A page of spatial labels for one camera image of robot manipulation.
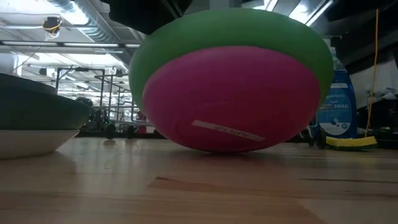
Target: wheel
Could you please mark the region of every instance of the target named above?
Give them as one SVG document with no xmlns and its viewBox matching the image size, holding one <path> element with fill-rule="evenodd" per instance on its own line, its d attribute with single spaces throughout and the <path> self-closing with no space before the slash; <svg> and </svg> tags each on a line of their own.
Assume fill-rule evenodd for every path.
<svg viewBox="0 0 398 224">
<path fill-rule="evenodd" d="M 313 138 L 309 137 L 309 138 L 308 138 L 308 145 L 309 145 L 310 147 L 313 147 L 314 144 L 315 144 L 315 140 L 314 140 Z"/>
<path fill-rule="evenodd" d="M 105 137 L 107 139 L 113 139 L 116 135 L 116 126 L 114 124 L 108 124 L 105 128 Z"/>
<path fill-rule="evenodd" d="M 126 131 L 126 136 L 128 139 L 132 139 L 134 137 L 134 133 L 137 131 L 137 127 L 128 126 Z"/>
<path fill-rule="evenodd" d="M 326 148 L 326 131 L 321 127 L 319 127 L 317 134 L 317 146 L 319 149 Z"/>
</svg>

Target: wall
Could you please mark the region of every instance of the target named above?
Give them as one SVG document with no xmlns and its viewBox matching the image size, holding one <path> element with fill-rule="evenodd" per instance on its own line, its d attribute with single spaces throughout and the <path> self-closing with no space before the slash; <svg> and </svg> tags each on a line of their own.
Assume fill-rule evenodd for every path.
<svg viewBox="0 0 398 224">
<path fill-rule="evenodd" d="M 374 67 L 371 67 L 350 76 L 354 86 L 357 108 L 367 105 L 368 94 L 366 92 L 372 88 L 373 70 Z M 387 88 L 394 89 L 395 94 L 398 93 L 398 68 L 393 57 L 391 57 L 390 61 L 377 65 L 375 94 L 385 93 Z M 376 97 L 374 102 L 379 100 L 380 97 Z"/>
</svg>

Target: green dome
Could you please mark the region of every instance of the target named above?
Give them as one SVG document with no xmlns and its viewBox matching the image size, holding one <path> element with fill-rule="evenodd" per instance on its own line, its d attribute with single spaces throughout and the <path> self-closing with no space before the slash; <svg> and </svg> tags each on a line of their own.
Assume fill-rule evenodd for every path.
<svg viewBox="0 0 398 224">
<path fill-rule="evenodd" d="M 274 12 L 234 8 L 190 14 L 147 37 L 130 63 L 130 88 L 138 107 L 143 110 L 146 81 L 160 67 L 187 53 L 221 46 L 255 46 L 282 52 L 314 72 L 320 104 L 329 92 L 333 60 L 327 44 L 315 31 Z"/>
<path fill-rule="evenodd" d="M 0 88 L 0 130 L 77 130 L 90 107 L 58 95 L 9 86 Z"/>
</svg>

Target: soap bottle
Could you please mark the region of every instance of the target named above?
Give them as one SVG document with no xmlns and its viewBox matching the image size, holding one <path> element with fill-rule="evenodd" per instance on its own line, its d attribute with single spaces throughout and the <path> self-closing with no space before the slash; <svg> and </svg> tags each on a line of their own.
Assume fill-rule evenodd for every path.
<svg viewBox="0 0 398 224">
<path fill-rule="evenodd" d="M 353 84 L 331 48 L 335 77 L 326 100 L 318 111 L 319 125 L 333 138 L 356 138 L 358 119 Z"/>
</svg>

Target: yellow cord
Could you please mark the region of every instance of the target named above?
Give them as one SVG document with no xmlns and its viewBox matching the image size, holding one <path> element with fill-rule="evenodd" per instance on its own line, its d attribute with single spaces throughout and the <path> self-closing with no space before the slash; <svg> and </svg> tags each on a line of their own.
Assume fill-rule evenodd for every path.
<svg viewBox="0 0 398 224">
<path fill-rule="evenodd" d="M 59 23 L 58 25 L 56 25 L 55 27 L 45 28 L 45 27 L 44 27 L 44 21 L 43 21 L 42 27 L 43 27 L 43 29 L 45 29 L 45 30 L 55 30 L 56 28 L 60 27 L 61 24 L 62 24 L 62 20 L 61 20 L 60 23 Z"/>
<path fill-rule="evenodd" d="M 376 84 L 376 74 L 377 74 L 377 57 L 379 53 L 379 9 L 376 9 L 376 32 L 375 32 L 375 50 L 374 50 L 374 70 L 373 70 L 373 86 L 371 90 L 371 103 L 368 111 L 368 123 L 366 125 L 365 137 L 368 136 L 368 131 L 371 126 L 371 114 L 372 114 L 372 104 L 373 104 L 373 93 L 374 86 Z"/>
</svg>

